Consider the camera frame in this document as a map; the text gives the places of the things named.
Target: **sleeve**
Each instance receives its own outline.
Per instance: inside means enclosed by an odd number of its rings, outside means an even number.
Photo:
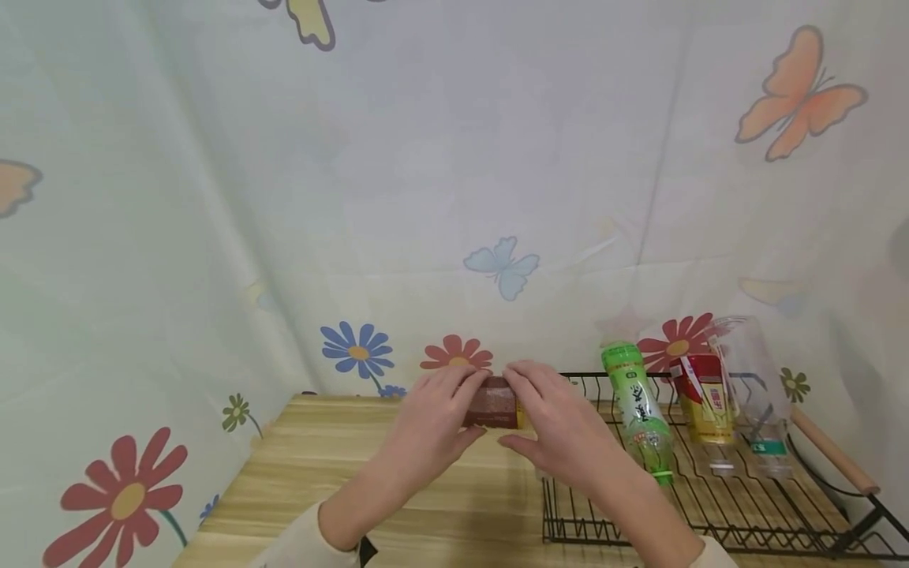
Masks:
[[[327,543],[319,531],[319,507],[316,503],[288,526],[271,545],[262,551],[249,568],[360,568],[360,543],[344,553]]]
[[[704,541],[704,551],[697,557],[697,560],[691,565],[691,568],[737,568],[732,556],[720,546],[720,543],[710,538],[702,536]]]

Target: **flower stem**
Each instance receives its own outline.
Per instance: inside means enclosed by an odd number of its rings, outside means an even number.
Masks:
[[[174,518],[174,516],[171,514],[170,511],[159,511],[159,513],[174,528],[174,530],[176,531],[176,535],[178,537],[180,537],[180,544],[182,544],[183,547],[186,548],[186,545],[187,545],[186,535],[183,534],[183,529],[180,528],[180,523],[178,523],[176,521],[176,519]]]
[[[259,423],[255,421],[255,418],[253,418],[253,416],[251,414],[247,414],[247,416],[249,416],[249,419],[253,422],[253,426],[255,426],[255,429],[259,431],[259,437],[265,438],[265,436],[262,435],[262,428],[259,428]]]
[[[382,395],[382,385],[379,384],[378,379],[376,379],[372,373],[369,374],[369,378],[373,379],[373,383],[375,383],[375,391],[377,393],[379,393],[379,395],[381,396]]]

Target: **green tea bottle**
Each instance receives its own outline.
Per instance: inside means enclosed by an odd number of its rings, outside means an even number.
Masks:
[[[625,449],[660,485],[673,482],[673,434],[660,412],[637,346],[613,342],[602,353],[613,392],[622,409]]]

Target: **right hand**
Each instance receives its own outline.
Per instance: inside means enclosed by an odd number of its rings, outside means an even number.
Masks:
[[[508,434],[499,438],[501,445],[591,498],[610,472],[637,467],[590,401],[551,366],[518,361],[509,363],[503,376],[537,439]]]

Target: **black wire rack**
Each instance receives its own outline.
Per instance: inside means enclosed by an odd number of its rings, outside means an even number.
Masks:
[[[611,387],[604,388],[608,375],[563,375],[583,389],[616,438],[623,440],[621,410]],[[791,438],[789,448],[802,467],[794,467],[789,479],[760,474],[744,443],[726,454],[735,466],[732,475],[711,473],[706,450],[688,436],[675,389],[662,381],[669,374],[647,376],[675,436],[674,483],[665,488],[666,495],[696,533],[713,537],[729,553],[909,562],[909,532],[884,504],[872,494],[842,491],[827,483],[802,461]],[[850,524],[818,483],[845,499],[863,500],[869,512]],[[615,524],[570,487],[545,476],[543,495],[544,542],[631,546]],[[891,539],[896,536],[899,551],[882,532]]]

